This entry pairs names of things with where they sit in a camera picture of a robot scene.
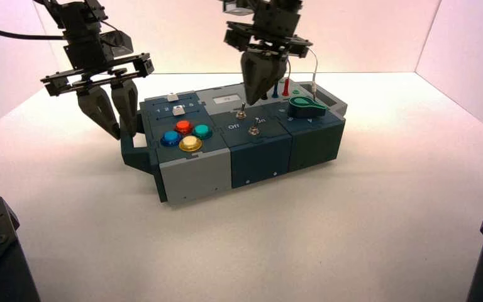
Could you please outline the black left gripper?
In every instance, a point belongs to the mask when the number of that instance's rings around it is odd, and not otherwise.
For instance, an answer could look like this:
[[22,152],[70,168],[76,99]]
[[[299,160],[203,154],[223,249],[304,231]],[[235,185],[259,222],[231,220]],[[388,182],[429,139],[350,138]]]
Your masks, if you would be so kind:
[[71,70],[56,72],[41,79],[50,96],[77,91],[81,111],[116,140],[120,128],[106,91],[111,97],[126,131],[137,130],[138,90],[131,79],[146,77],[154,71],[149,53],[132,55],[131,38],[122,31],[91,35],[64,46]]

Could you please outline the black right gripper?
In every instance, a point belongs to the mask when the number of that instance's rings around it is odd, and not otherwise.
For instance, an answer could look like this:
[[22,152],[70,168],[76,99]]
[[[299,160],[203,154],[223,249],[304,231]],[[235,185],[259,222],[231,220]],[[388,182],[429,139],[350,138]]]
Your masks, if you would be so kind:
[[278,83],[286,72],[286,56],[304,58],[313,44],[295,34],[301,6],[224,6],[235,16],[252,15],[252,23],[227,22],[224,42],[243,52],[241,69],[246,101],[254,105],[269,91],[278,97]]

